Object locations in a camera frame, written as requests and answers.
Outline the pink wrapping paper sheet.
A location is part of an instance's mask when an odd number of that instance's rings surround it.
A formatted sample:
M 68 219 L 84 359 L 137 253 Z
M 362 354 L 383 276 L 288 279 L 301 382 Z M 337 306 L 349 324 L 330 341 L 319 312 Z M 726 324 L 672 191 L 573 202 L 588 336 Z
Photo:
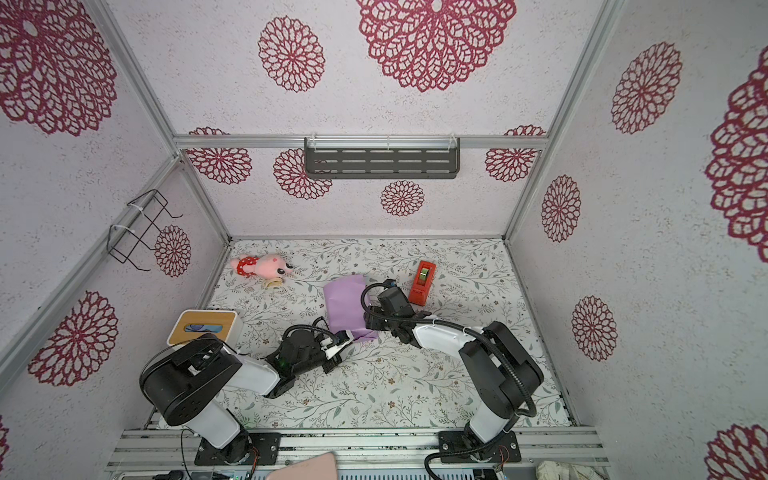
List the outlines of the pink wrapping paper sheet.
M 370 342 L 378 332 L 366 328 L 361 295 L 366 288 L 362 275 L 349 275 L 333 280 L 323 287 L 329 330 L 349 331 L 357 342 Z

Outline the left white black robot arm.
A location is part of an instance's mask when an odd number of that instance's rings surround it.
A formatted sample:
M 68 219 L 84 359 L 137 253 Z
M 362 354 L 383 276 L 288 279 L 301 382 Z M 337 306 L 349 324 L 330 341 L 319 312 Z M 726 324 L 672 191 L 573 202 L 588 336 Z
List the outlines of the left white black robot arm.
M 220 452 L 245 452 L 251 440 L 234 414 L 217 402 L 220 392 L 245 389 L 277 398 L 306 372 L 317 368 L 332 371 L 353 343 L 348 330 L 334 333 L 314 324 L 299 324 L 285 330 L 275 351 L 254 359 L 205 333 L 147 365 L 139 387 L 168 425 L 193 431 Z

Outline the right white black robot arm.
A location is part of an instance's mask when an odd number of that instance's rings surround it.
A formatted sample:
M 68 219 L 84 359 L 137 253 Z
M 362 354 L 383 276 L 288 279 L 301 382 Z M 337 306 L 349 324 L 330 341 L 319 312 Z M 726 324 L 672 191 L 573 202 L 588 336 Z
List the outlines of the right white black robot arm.
M 494 321 L 477 329 L 417 312 L 391 279 L 366 286 L 360 304 L 368 329 L 463 363 L 481 400 L 466 427 L 469 442 L 496 441 L 520 418 L 537 415 L 533 394 L 544 383 L 544 373 L 505 324 Z

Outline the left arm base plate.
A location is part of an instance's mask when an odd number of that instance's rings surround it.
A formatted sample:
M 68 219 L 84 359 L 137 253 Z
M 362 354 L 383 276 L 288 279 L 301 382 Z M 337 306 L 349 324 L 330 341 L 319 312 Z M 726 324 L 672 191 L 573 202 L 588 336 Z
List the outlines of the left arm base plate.
M 196 466 L 244 466 L 276 464 L 281 435 L 241 431 L 222 448 L 202 439 L 194 459 Z

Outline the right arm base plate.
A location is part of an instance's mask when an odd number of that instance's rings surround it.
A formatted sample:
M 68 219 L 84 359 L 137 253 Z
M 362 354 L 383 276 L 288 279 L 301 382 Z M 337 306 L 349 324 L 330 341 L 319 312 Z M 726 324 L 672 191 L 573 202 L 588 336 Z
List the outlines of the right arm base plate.
M 438 433 L 440 461 L 447 464 L 459 463 L 519 463 L 521 450 L 515 433 L 501 431 L 488 441 L 470 436 L 469 431 L 440 431 Z

